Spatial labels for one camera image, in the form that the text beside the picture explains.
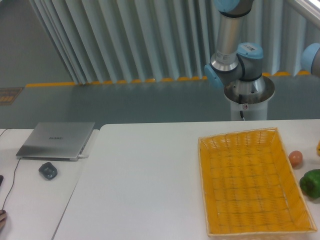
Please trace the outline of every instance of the finger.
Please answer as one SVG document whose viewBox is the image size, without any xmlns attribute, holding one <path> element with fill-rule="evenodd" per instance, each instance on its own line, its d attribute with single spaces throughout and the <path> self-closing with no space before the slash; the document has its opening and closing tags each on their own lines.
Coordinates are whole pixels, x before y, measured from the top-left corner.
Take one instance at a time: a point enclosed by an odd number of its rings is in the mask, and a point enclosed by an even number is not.
<svg viewBox="0 0 320 240">
<path fill-rule="evenodd" d="M 0 221 L 0 229 L 2 229 L 5 224 L 6 224 L 6 220 Z"/>
<path fill-rule="evenodd" d="M 6 217 L 7 217 L 7 213 L 6 213 L 6 212 L 3 213 L 3 214 L 1 214 L 1 215 L 0 215 L 0 221 L 3 220 L 3 219 L 5 219 Z"/>
</svg>

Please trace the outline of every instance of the laptop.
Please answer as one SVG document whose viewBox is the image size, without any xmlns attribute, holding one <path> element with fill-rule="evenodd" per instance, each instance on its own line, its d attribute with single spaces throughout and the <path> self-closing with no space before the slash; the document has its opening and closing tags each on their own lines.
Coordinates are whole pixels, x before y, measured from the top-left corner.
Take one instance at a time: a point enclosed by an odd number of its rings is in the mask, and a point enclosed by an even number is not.
<svg viewBox="0 0 320 240">
<path fill-rule="evenodd" d="M 77 161 L 94 122 L 39 122 L 16 154 L 18 159 Z"/>
</svg>

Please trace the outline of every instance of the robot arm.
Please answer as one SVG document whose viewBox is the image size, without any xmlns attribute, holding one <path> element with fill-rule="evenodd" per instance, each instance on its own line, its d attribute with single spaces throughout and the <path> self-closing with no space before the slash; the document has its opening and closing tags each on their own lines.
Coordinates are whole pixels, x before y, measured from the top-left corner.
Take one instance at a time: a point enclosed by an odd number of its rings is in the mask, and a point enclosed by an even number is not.
<svg viewBox="0 0 320 240">
<path fill-rule="evenodd" d="M 244 120 L 242 108 L 249 116 L 246 119 L 266 120 L 267 109 L 262 111 L 257 106 L 268 101 L 275 92 L 273 82 L 262 76 L 262 48 L 250 42 L 239 44 L 244 16 L 251 11 L 253 1 L 214 0 L 221 14 L 220 26 L 216 52 L 204 72 L 214 87 L 224 87 L 231 108 L 233 104 L 239 105 L 237 113 L 233 114 L 231 109 L 232 120 Z"/>
<path fill-rule="evenodd" d="M 313 43 L 304 50 L 301 66 L 312 75 L 320 77 L 320 43 Z"/>
</svg>

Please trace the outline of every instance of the person's hand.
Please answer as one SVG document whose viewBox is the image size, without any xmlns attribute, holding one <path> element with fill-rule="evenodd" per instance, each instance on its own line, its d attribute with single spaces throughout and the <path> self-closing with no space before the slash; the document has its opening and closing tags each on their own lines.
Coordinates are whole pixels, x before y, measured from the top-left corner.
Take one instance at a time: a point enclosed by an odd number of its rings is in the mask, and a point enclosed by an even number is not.
<svg viewBox="0 0 320 240">
<path fill-rule="evenodd" d="M 5 210 L 0 210 L 0 229 L 4 227 L 7 221 L 7 213 Z"/>
</svg>

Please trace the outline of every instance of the green bell pepper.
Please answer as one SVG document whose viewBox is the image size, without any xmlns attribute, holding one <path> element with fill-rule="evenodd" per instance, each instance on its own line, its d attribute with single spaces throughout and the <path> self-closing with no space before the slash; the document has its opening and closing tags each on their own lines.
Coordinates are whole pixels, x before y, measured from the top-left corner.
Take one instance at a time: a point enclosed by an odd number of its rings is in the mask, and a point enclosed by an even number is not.
<svg viewBox="0 0 320 240">
<path fill-rule="evenodd" d="M 300 188 L 311 198 L 320 198 L 320 169 L 308 171 L 300 179 Z"/>
</svg>

